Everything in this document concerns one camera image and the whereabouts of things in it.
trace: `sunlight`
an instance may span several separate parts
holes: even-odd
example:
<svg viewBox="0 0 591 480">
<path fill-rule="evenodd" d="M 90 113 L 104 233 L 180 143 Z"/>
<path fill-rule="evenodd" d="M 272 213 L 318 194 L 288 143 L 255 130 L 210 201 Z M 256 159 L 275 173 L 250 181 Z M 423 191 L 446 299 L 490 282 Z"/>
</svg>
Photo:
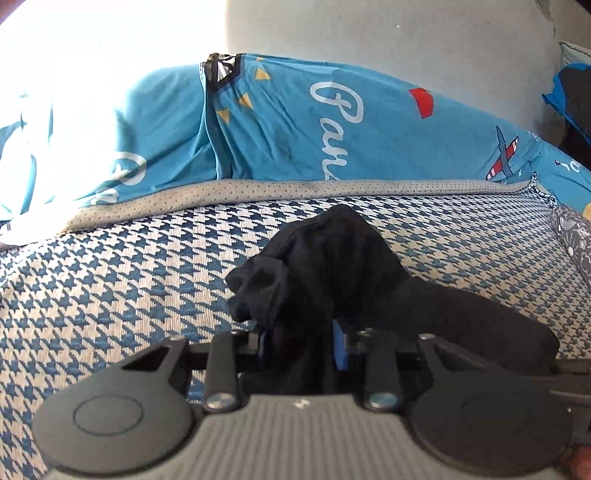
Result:
<svg viewBox="0 0 591 480">
<path fill-rule="evenodd" d="M 14 123 L 22 111 L 27 123 L 37 159 L 32 206 L 85 196 L 99 180 L 136 181 L 129 165 L 141 174 L 146 160 L 117 154 L 129 91 L 152 72 L 227 48 L 226 0 L 27 0 L 0 28 L 0 121 Z"/>
</svg>

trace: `gray patterned pillow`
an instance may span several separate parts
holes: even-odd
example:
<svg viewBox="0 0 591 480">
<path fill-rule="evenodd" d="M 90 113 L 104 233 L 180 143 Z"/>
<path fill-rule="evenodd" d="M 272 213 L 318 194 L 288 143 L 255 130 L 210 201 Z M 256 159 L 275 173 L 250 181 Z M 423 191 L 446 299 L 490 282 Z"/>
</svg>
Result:
<svg viewBox="0 0 591 480">
<path fill-rule="evenodd" d="M 550 223 L 558 240 L 591 288 L 591 222 L 571 206 L 560 205 L 552 211 Z"/>
</svg>

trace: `gray wall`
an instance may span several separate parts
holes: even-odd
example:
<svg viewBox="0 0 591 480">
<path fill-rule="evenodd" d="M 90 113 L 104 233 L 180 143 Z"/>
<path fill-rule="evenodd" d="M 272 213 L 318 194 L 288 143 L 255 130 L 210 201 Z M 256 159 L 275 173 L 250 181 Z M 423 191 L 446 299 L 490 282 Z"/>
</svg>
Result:
<svg viewBox="0 0 591 480">
<path fill-rule="evenodd" d="M 563 31 L 591 37 L 591 16 L 555 1 Z M 554 140 L 540 95 L 560 49 L 535 0 L 228 0 L 226 17 L 230 51 L 362 65 Z"/>
</svg>

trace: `black cloth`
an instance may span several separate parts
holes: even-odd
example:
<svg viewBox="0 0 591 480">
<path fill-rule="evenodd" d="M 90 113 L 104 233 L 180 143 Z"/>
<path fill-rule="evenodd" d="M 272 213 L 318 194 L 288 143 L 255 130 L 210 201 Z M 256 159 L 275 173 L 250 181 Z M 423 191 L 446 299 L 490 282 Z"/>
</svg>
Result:
<svg viewBox="0 0 591 480">
<path fill-rule="evenodd" d="M 566 114 L 591 139 L 591 69 L 564 68 L 558 78 L 566 97 Z"/>
<path fill-rule="evenodd" d="M 271 334 L 271 361 L 244 373 L 247 393 L 331 391 L 332 320 L 357 330 L 396 330 L 415 342 L 430 332 L 503 367 L 549 373 L 558 339 L 541 323 L 475 293 L 412 277 L 384 239 L 350 207 L 285 225 L 232 270 L 232 317 Z"/>
<path fill-rule="evenodd" d="M 559 149 L 587 170 L 591 170 L 591 145 L 585 140 L 583 134 L 568 122 L 566 122 L 566 131 Z"/>
<path fill-rule="evenodd" d="M 589 14 L 591 14 L 591 0 L 577 0 L 581 7 L 583 7 Z"/>
</svg>

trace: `yellow triangle print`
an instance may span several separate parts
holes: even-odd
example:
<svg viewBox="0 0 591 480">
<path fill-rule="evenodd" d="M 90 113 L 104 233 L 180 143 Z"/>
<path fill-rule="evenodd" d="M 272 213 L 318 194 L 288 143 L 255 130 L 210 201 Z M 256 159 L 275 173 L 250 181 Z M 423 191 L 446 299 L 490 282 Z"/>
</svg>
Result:
<svg viewBox="0 0 591 480">
<path fill-rule="evenodd" d="M 230 123 L 230 109 L 225 108 L 224 110 L 216 110 L 216 113 L 220 116 L 222 120 L 226 122 L 226 125 Z"/>
<path fill-rule="evenodd" d="M 244 95 L 242 95 L 238 99 L 238 103 L 240 103 L 240 105 L 242 105 L 242 106 L 247 106 L 248 108 L 252 108 L 251 98 L 248 96 L 247 93 L 245 93 Z"/>
<path fill-rule="evenodd" d="M 256 69 L 256 80 L 271 80 L 271 75 L 269 75 L 263 69 Z"/>
</svg>

